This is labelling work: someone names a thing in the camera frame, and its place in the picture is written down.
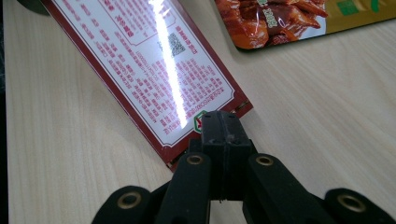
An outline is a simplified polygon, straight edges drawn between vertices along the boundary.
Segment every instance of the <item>product package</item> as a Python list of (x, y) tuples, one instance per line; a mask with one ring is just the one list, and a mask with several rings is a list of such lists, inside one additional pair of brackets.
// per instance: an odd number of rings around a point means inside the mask
[(206, 111), (252, 108), (178, 1), (42, 3), (171, 169)]
[(394, 0), (215, 0), (233, 43), (259, 49), (396, 18)]

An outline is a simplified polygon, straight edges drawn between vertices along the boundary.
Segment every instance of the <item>wood grain surface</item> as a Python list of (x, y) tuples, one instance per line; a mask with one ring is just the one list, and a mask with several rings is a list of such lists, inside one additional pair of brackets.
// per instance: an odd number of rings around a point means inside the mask
[[(255, 108), (260, 152), (308, 191), (356, 190), (396, 218), (396, 20), (237, 50), (213, 1), (181, 0)], [(11, 223), (90, 223), (116, 189), (170, 180), (159, 156), (51, 17), (4, 1)], [(246, 223), (213, 202), (211, 223)]]

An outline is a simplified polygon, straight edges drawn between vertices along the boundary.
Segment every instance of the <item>qr code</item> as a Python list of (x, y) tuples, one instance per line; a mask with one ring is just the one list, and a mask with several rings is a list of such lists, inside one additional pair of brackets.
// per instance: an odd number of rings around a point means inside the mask
[[(180, 43), (178, 40), (177, 36), (175, 33), (172, 33), (168, 36), (168, 43), (169, 43), (169, 48), (172, 51), (172, 57), (177, 56), (178, 54), (182, 53), (186, 48)], [(161, 50), (163, 51), (163, 45), (161, 42), (158, 42), (160, 45)]]

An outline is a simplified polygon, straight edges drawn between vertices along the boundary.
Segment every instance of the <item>red border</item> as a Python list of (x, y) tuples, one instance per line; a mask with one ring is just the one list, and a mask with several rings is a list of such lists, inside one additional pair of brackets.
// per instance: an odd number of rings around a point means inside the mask
[[(225, 65), (221, 62), (221, 60), (219, 59), (219, 56), (210, 47), (209, 43), (206, 41), (206, 39), (204, 38), (202, 33), (199, 31), (198, 27), (192, 21), (191, 17), (187, 14), (187, 12), (183, 8), (183, 6), (177, 0), (170, 0), (170, 1), (172, 1), (174, 6), (176, 7), (176, 10), (178, 10), (178, 12), (182, 16), (182, 18), (190, 26), (190, 28), (195, 33), (198, 40), (204, 46), (207, 53), (210, 55), (212, 60), (217, 64), (220, 71), (227, 78), (227, 80), (229, 81), (229, 83), (235, 90), (234, 96), (233, 96), (234, 98), (231, 100), (230, 103), (228, 103), (226, 106), (222, 107), (221, 110), (233, 111), (238, 106), (245, 104), (247, 102), (247, 104), (245, 106), (243, 106), (242, 108), (240, 108), (239, 110), (236, 111), (236, 115), (239, 118), (242, 117), (251, 108), (253, 108), (253, 105), (248, 101), (248, 98), (246, 97), (246, 95), (242, 92), (242, 90), (240, 89), (240, 87), (238, 86), (236, 81), (231, 76), (230, 72), (227, 70)], [(62, 15), (62, 13), (58, 10), (58, 8), (53, 4), (52, 0), (41, 0), (41, 2), (46, 7), (46, 9), (51, 14), (51, 16), (62, 26), (64, 31), (68, 34), (70, 39), (74, 42), (74, 44), (76, 45), (78, 50), (81, 51), (82, 55), (85, 57), (85, 59), (91, 65), (91, 67), (96, 72), (96, 74), (99, 76), (99, 78), (102, 79), (104, 84), (107, 86), (107, 88), (110, 90), (110, 92), (114, 95), (114, 97), (118, 100), (118, 102), (120, 103), (122, 108), (129, 115), (129, 117), (134, 122), (134, 124), (137, 126), (137, 128), (140, 130), (140, 132), (143, 135), (145, 135), (145, 137), (148, 139), (148, 141), (151, 143), (151, 145), (154, 147), (154, 149), (157, 151), (157, 153), (160, 155), (160, 157), (163, 159), (163, 161), (166, 164), (174, 161), (177, 158), (177, 156), (179, 156), (181, 153), (183, 153), (187, 149), (187, 147), (189, 145), (190, 138), (199, 138), (200, 137), (200, 134), (198, 134), (196, 132), (191, 132), (191, 133), (187, 134), (174, 147), (163, 147), (160, 144), (160, 142), (157, 140), (157, 138), (154, 136), (154, 134), (151, 132), (149, 127), (145, 124), (145, 122), (140, 118), (140, 116), (134, 110), (134, 108), (129, 104), (128, 100), (125, 98), (125, 96), (122, 94), (122, 92), (116, 86), (116, 84), (113, 82), (110, 75), (106, 72), (106, 70), (103, 68), (103, 66), (96, 60), (94, 55), (91, 53), (91, 51), (85, 45), (84, 41), (79, 37), (79, 35), (75, 32), (73, 27), (67, 21), (67, 19)]]

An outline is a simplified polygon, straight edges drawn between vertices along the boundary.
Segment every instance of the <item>logo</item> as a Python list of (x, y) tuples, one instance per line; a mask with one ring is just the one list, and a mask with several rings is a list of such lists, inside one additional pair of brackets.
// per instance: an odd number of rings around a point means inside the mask
[(202, 131), (202, 116), (204, 114), (206, 114), (205, 110), (201, 111), (194, 117), (194, 130), (198, 133)]

